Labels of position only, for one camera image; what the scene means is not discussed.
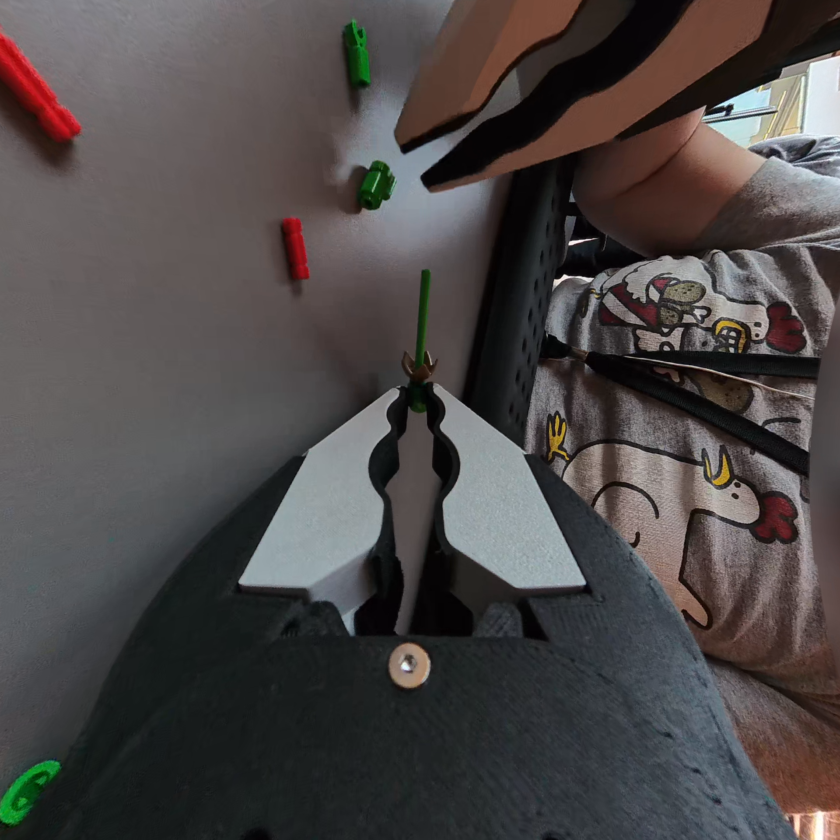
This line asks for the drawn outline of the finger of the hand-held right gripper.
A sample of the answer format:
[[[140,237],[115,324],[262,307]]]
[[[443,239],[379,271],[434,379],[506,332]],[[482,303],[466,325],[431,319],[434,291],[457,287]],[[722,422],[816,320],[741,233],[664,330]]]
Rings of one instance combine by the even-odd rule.
[[[416,74],[395,127],[403,153],[476,117],[521,73],[521,100],[456,152],[503,155],[551,128],[576,102],[610,88],[646,60],[689,2],[453,2]]]
[[[421,180],[431,193],[614,139],[751,47],[773,2],[456,2],[420,71],[420,144],[485,110],[510,74],[521,97]]]

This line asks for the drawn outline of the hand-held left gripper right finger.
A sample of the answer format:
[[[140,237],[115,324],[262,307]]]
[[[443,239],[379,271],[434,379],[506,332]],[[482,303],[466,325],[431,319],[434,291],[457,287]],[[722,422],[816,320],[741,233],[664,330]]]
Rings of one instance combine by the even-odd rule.
[[[521,447],[441,385],[427,425],[441,481],[425,562],[425,634],[543,636],[529,599],[586,580]]]

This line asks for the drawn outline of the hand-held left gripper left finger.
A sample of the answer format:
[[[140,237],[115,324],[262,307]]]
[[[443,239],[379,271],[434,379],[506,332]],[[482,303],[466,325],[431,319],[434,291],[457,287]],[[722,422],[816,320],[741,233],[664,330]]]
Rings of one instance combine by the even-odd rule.
[[[239,578],[244,592],[330,602],[362,634],[394,631],[403,598],[392,504],[403,388],[385,392],[305,454]]]

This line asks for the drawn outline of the chunky green lego piece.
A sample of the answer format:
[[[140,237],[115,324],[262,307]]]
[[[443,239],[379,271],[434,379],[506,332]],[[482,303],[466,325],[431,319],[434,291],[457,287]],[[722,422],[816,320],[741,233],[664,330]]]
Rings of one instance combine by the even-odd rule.
[[[363,210],[378,210],[391,199],[395,187],[396,177],[391,167],[383,161],[373,161],[360,184],[358,203]]]

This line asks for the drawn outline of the green lego stem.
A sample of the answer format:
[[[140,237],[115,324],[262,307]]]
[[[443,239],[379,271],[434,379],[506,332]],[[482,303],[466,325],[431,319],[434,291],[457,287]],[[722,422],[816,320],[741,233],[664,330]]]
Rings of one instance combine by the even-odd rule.
[[[438,365],[437,360],[432,361],[432,357],[427,350],[427,320],[431,279],[430,269],[423,269],[416,319],[415,354],[412,356],[410,353],[404,352],[402,357],[402,369],[408,380],[409,407],[415,413],[426,412],[426,383],[435,373]]]

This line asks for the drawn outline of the person's right forearm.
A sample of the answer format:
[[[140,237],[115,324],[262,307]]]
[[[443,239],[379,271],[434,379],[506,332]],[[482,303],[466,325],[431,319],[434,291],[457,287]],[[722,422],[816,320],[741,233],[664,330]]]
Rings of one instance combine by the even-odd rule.
[[[580,152],[572,194],[583,216],[645,257],[692,251],[766,162],[707,126],[702,114]]]

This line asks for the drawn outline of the green lego clip piece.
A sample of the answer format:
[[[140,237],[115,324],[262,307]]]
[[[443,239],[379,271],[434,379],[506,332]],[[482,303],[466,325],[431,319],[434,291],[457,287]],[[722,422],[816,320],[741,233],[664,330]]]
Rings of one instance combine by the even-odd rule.
[[[343,28],[343,44],[352,89],[367,88],[371,84],[370,55],[366,30],[353,18]]]

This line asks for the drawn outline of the short red lego pin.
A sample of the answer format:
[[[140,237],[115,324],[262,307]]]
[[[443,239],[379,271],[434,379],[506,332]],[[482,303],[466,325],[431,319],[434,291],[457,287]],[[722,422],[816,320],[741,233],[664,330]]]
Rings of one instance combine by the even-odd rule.
[[[298,217],[284,217],[281,220],[281,233],[290,278],[295,281],[309,279],[308,254],[301,220]]]

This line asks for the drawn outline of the curved green lego piece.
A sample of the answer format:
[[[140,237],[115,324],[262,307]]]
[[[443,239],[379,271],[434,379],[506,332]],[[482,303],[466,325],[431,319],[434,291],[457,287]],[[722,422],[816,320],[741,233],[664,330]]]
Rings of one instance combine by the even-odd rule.
[[[22,772],[3,793],[1,824],[16,826],[31,812],[46,786],[61,771],[55,759],[39,762]]]

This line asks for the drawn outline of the long red lego axle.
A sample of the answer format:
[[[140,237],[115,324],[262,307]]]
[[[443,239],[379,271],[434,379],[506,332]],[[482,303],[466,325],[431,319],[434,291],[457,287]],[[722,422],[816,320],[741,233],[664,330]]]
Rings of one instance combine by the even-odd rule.
[[[68,143],[81,132],[72,113],[58,101],[15,42],[1,32],[1,81],[53,141]]]

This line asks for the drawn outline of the grey printed t-shirt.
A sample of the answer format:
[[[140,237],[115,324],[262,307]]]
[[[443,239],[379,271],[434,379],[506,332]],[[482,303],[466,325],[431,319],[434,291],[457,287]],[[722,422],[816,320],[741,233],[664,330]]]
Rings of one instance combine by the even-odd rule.
[[[838,137],[766,159],[687,254],[553,290],[547,333],[617,357],[808,450],[816,382],[714,372],[826,348],[838,298]],[[838,812],[838,673],[813,557],[809,481],[729,431],[570,358],[535,377],[526,449],[634,548],[686,620],[783,811]]]

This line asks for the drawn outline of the black perforated chair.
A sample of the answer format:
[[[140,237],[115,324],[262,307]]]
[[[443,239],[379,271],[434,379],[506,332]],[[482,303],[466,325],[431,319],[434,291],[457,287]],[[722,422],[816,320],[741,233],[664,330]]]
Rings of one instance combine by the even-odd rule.
[[[462,401],[522,446],[553,283],[564,261],[575,158],[518,171],[490,258]]]

